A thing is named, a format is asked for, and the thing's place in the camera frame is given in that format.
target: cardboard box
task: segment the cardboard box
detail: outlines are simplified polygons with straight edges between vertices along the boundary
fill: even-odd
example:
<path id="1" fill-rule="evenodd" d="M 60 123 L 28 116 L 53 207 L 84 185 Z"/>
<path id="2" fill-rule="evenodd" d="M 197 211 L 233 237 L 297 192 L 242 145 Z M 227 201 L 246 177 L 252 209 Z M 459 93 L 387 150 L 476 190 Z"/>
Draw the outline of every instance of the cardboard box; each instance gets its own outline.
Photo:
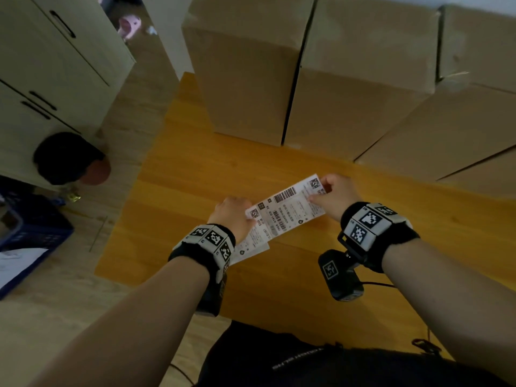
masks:
<path id="1" fill-rule="evenodd" d="M 435 89 L 439 12 L 318 0 L 285 144 L 354 160 Z"/>
<path id="2" fill-rule="evenodd" d="M 479 194 L 516 199 L 516 148 L 447 176 L 439 182 Z"/>
<path id="3" fill-rule="evenodd" d="M 516 19 L 449 5 L 435 94 L 357 162 L 435 181 L 516 145 Z"/>
<path id="4" fill-rule="evenodd" d="M 280 145 L 314 0 L 193 0 L 183 35 L 215 131 Z"/>

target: cabinet drawer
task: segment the cabinet drawer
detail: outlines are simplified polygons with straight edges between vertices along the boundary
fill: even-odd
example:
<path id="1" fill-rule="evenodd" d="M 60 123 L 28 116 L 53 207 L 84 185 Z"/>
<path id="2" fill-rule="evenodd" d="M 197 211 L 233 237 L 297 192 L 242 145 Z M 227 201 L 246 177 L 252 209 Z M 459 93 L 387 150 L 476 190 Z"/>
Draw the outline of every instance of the cabinet drawer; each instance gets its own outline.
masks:
<path id="1" fill-rule="evenodd" d="M 134 58 L 97 0 L 33 0 L 111 87 L 119 90 Z"/>
<path id="2" fill-rule="evenodd" d="M 2 0 L 0 79 L 71 126 L 100 126 L 116 92 L 32 0 Z"/>
<path id="3" fill-rule="evenodd" d="M 73 131 L 18 92 L 0 83 L 0 174 L 46 189 L 57 189 L 42 178 L 32 157 L 48 136 Z"/>

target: person's left hand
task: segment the person's left hand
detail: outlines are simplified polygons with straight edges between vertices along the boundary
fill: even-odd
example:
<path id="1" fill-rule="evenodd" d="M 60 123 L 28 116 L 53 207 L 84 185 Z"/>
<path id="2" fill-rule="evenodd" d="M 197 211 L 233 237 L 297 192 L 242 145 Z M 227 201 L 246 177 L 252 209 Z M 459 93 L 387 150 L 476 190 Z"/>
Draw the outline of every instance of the person's left hand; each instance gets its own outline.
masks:
<path id="1" fill-rule="evenodd" d="M 246 209 L 252 206 L 247 198 L 229 196 L 215 207 L 208 224 L 219 224 L 228 228 L 235 235 L 236 244 L 239 244 L 256 225 L 256 220 L 246 217 Z"/>

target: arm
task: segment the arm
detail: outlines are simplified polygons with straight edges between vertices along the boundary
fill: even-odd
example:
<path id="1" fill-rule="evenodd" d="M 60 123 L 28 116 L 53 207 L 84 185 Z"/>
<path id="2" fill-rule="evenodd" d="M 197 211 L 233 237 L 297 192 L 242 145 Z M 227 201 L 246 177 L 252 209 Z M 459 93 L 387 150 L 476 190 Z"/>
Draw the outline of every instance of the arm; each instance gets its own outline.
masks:
<path id="1" fill-rule="evenodd" d="M 335 220 L 361 201 L 351 179 L 322 178 L 311 196 Z M 516 292 L 448 258 L 420 239 L 391 245 L 382 268 L 454 358 L 516 384 Z"/>
<path id="2" fill-rule="evenodd" d="M 245 199 L 228 198 L 208 222 L 229 228 L 237 242 L 255 225 Z M 75 338 L 32 387 L 158 386 L 210 280 L 208 270 L 177 257 Z"/>

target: wooden table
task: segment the wooden table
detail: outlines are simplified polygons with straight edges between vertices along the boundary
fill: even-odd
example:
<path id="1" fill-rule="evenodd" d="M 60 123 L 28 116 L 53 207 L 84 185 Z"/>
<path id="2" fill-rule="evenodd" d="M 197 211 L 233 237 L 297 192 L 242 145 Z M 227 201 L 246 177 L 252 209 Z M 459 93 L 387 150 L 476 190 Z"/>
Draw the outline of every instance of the wooden table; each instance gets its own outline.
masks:
<path id="1" fill-rule="evenodd" d="M 258 202 L 313 173 L 329 172 L 353 177 L 365 200 L 394 208 L 438 249 L 516 288 L 516 203 L 212 133 L 190 74 L 181 81 L 95 273 L 138 285 L 227 195 Z M 396 289 L 368 286 L 356 301 L 332 299 L 317 258 L 327 249 L 342 249 L 338 232 L 339 225 L 323 216 L 230 267 L 221 314 L 314 344 L 418 351 L 410 342 L 426 337 L 426 326 Z M 363 281 L 389 282 L 363 267 L 357 273 Z"/>

